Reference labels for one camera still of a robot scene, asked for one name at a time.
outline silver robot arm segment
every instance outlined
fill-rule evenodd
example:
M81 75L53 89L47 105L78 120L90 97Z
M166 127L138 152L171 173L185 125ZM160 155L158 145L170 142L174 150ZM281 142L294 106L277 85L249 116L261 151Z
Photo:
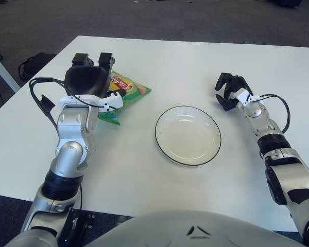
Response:
M270 119L260 96L254 96L242 77L222 73L216 90L226 84L225 95L216 95L228 111L236 106L251 125L266 166L266 178L273 200L286 205L304 243L309 246L309 169L291 148L278 125Z

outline chip bag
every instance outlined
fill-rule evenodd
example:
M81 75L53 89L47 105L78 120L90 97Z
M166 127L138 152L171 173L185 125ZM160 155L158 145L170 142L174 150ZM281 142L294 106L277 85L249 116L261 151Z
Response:
M114 90L119 90L119 89L126 90L126 95L123 97L124 106L119 108L118 110L114 110L111 112L99 112L97 115L99 119L110 122L112 124L116 124L116 125L120 125L116 111L119 111L129 106L133 102L141 99L143 96L151 92L151 89L149 89L148 87L145 87L136 82L133 82L127 77L124 77L118 74L117 72L112 71L109 90L114 91Z

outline white table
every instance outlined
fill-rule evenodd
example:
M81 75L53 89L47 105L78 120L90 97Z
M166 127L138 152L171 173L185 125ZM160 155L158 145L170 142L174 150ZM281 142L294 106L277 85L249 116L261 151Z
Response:
M152 92L120 113L120 127L98 121L97 152L83 180L84 209L129 216L196 209L296 231L287 209L271 199L248 123L237 109L225 112L218 105L214 86L228 72L244 76L256 94L285 98L291 110L286 138L309 166L309 48L79 36L37 76L63 80L76 52L97 63L101 51L114 54L115 71ZM36 91L54 102L65 95L54 83ZM220 152L201 167L177 165L157 147L156 121L177 105L206 111L221 130ZM283 127L284 106L276 99L266 105ZM25 85L0 109L0 195L32 201L57 141Z

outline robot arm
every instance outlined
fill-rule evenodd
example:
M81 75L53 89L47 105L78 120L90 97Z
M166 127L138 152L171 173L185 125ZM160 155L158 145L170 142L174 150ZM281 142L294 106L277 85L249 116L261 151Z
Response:
M266 178L273 200L286 205L296 228L309 246L309 169L283 132L270 119L262 97L254 96L242 77L222 73L216 90L226 84L224 98L216 95L225 111L236 106L251 125L251 130L266 166Z
M38 189L21 234L6 246L57 246L70 209L79 197L78 190L88 167L87 159L96 148L93 132L97 114L123 106L125 91L107 92L114 63L112 54L101 53L99 67L92 66L87 54L77 54L72 62L65 82L58 82L64 83L69 96L60 99L62 112L57 124L54 123L59 136L56 157ZM35 79L37 82L53 80ZM54 104L44 98L46 101L35 100L45 115L52 119L50 110Z

